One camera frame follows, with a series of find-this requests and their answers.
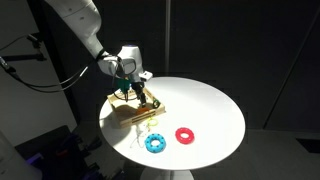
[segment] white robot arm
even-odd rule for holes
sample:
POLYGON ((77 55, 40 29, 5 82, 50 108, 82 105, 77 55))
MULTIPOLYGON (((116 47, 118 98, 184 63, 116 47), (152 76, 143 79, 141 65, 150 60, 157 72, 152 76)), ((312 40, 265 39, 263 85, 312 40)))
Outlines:
POLYGON ((101 17, 92 0, 45 1, 76 34, 91 55, 100 59, 98 64, 101 71, 117 78, 127 76, 140 99, 143 82, 152 78, 152 73, 143 70, 139 47, 123 46, 117 56, 106 52, 96 36, 101 26, 101 17))

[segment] round white table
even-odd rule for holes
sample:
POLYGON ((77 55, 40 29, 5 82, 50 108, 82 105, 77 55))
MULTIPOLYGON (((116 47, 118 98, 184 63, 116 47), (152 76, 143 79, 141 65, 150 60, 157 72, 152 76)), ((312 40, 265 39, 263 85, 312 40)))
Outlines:
POLYGON ((126 158, 145 165, 141 179, 191 180, 189 170, 215 164, 231 155, 245 133, 245 121, 239 107, 218 89, 195 80, 159 77, 145 83, 166 112, 155 119, 148 131, 146 121, 120 128, 108 101, 100 112, 100 128, 107 142, 126 158), (187 127, 194 133, 191 144, 181 144, 175 132, 187 127), (152 133, 161 134, 166 147, 160 153, 149 152, 144 141, 152 133))

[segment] wooden block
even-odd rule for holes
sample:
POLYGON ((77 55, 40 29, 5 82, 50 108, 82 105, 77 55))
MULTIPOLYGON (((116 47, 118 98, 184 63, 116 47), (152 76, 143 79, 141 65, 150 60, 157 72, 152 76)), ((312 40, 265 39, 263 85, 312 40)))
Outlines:
POLYGON ((149 108, 149 110, 140 113, 138 109, 140 108, 141 103, 140 100, 134 99, 136 97, 134 90, 131 89, 128 91, 128 99, 134 99, 129 100, 128 102, 121 100, 124 99, 124 95, 122 93, 116 93, 116 95, 121 99, 118 99, 114 94, 108 95, 108 101, 112 107, 112 110, 116 114, 121 128, 137 124, 148 119, 149 117, 153 117, 165 112, 164 104, 147 88, 143 88, 143 92, 146 95, 146 108, 149 108), (153 107, 153 102, 155 100, 160 102, 160 106, 158 108, 153 107))

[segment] dark background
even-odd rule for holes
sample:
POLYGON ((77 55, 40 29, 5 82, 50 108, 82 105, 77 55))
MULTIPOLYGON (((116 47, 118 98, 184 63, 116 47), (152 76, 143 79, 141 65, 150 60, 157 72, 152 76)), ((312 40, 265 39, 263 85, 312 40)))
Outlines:
MULTIPOLYGON (((92 59, 49 5, 28 2, 60 80, 92 59)), ((144 69, 164 76, 165 0, 94 3, 102 18, 98 38, 106 50, 117 53, 122 45, 136 44, 144 69)), ((270 117, 267 129, 320 132, 320 18, 303 44, 319 6, 318 0, 172 0, 169 75, 225 92, 248 128, 260 129, 270 117)), ((79 122, 98 121, 110 87, 111 77, 94 65, 66 92, 79 122)))

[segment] yellow object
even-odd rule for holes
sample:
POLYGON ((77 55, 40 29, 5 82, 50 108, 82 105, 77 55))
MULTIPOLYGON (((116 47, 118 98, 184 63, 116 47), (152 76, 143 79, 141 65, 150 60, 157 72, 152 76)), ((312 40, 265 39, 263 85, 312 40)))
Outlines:
POLYGON ((148 126, 156 126, 156 125, 158 125, 157 119, 153 119, 153 118, 148 119, 148 126))

